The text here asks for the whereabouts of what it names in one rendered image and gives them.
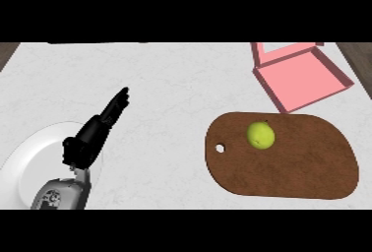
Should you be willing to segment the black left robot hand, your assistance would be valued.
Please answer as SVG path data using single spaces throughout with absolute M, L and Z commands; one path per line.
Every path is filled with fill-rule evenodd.
M 62 163 L 74 168 L 88 169 L 101 154 L 113 127 L 130 104 L 129 90 L 129 87 L 122 89 L 102 113 L 89 119 L 76 136 L 62 141 Z

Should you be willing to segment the yellow-green squash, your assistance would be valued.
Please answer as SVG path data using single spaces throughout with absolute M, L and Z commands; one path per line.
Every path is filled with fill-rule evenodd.
M 275 143 L 275 131 L 266 122 L 254 122 L 247 128 L 247 141 L 259 149 L 266 150 Z

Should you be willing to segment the brown wooden cutting board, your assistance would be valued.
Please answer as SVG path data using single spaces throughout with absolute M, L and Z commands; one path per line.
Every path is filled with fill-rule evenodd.
M 269 123 L 274 146 L 247 141 L 254 122 Z M 358 186 L 359 166 L 344 135 L 315 115 L 231 112 L 212 123 L 206 162 L 220 186 L 244 196 L 341 199 Z

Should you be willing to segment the pink open cardboard box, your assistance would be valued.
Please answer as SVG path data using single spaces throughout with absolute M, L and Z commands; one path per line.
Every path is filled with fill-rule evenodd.
M 251 43 L 253 74 L 281 113 L 291 113 L 346 91 L 353 81 L 325 53 L 322 42 L 296 42 L 266 52 Z

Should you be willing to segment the white round plate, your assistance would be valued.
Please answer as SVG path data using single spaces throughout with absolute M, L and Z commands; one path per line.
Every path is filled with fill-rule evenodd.
M 54 179 L 74 178 L 74 167 L 62 163 L 62 141 L 85 124 L 64 122 L 48 126 L 21 144 L 0 168 L 0 210 L 31 209 L 39 191 Z M 88 168 L 92 188 L 104 164 L 102 151 Z

